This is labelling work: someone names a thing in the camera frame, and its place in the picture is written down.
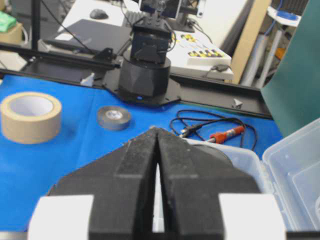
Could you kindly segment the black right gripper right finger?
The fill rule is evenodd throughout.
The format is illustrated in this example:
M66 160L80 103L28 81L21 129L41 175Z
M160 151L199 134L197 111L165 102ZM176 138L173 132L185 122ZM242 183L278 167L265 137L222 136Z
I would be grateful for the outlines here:
M159 128L165 231L178 240L222 240L220 193L259 194L255 179Z

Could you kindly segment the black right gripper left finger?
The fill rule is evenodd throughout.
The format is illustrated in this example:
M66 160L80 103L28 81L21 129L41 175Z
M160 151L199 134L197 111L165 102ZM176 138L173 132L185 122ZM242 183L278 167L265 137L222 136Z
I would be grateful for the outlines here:
M156 128L62 177L49 196L93 195L91 240L136 240L152 231Z

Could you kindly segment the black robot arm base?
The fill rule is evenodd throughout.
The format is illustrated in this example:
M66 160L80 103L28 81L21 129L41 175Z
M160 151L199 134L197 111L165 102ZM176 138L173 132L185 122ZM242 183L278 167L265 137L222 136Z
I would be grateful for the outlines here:
M123 56L117 93L125 101L152 106L180 100L180 85L170 78L167 53L176 45L176 35L166 18L176 18L179 0L141 0L147 14L132 24L131 50Z

